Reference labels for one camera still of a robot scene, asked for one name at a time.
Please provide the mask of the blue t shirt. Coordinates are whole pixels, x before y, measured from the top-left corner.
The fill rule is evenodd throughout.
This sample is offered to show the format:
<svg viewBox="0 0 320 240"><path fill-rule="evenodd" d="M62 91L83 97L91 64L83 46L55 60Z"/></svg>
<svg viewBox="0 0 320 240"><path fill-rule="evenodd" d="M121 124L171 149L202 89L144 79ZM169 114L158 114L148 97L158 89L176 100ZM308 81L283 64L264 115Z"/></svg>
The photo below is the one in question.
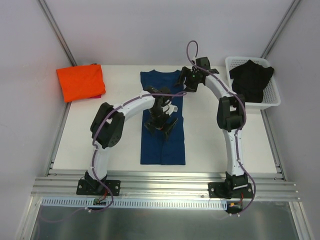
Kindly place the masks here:
<svg viewBox="0 0 320 240"><path fill-rule="evenodd" d="M157 90L167 87L170 89L171 94L176 94L184 89L181 85L174 86L178 81L180 73L180 70L174 72L142 71L140 72L141 86L144 90L148 87L154 87ZM184 166L186 164L183 98L175 97L172 100L172 104L178 107L178 111L174 112L168 121L171 122L177 119L177 123L167 140L161 131L156 130L154 133L151 133L145 127L145 123L150 118L150 113L148 110L143 112L140 148L140 163L142 165Z"/></svg>

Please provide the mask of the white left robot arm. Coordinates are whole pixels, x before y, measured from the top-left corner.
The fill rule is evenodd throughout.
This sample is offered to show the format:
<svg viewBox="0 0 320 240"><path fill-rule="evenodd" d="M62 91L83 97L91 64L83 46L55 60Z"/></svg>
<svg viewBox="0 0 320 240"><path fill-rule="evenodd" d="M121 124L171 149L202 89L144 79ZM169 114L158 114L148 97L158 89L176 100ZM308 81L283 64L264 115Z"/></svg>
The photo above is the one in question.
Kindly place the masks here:
<svg viewBox="0 0 320 240"><path fill-rule="evenodd" d="M179 109L172 103L172 100L183 97L185 94L184 91L172 94L166 87L161 90L149 87L138 96L118 106L103 103L90 126L93 155L89 169L78 182L77 195L102 195L104 193L119 195L117 191L111 190L108 186L107 171L109 151L120 141L125 122L147 110L150 117L144 127L152 134L155 131L162 132L164 139L168 140L178 122L176 117L171 118L171 115Z"/></svg>

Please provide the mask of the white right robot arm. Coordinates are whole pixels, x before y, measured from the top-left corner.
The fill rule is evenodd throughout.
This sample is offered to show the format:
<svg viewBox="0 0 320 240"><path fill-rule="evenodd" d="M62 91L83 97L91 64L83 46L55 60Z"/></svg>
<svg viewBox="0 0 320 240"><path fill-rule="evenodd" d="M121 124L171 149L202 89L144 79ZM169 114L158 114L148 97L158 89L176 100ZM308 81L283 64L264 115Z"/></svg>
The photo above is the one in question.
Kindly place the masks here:
<svg viewBox="0 0 320 240"><path fill-rule="evenodd" d="M192 68L184 66L176 85L184 85L186 92L195 93L199 84L203 84L218 99L217 125L222 130L226 152L227 170L223 183L215 183L210 191L219 198L241 198L249 186L249 176L243 164L242 130L246 124L247 115L245 99L233 92L211 69L207 57L191 61Z"/></svg>

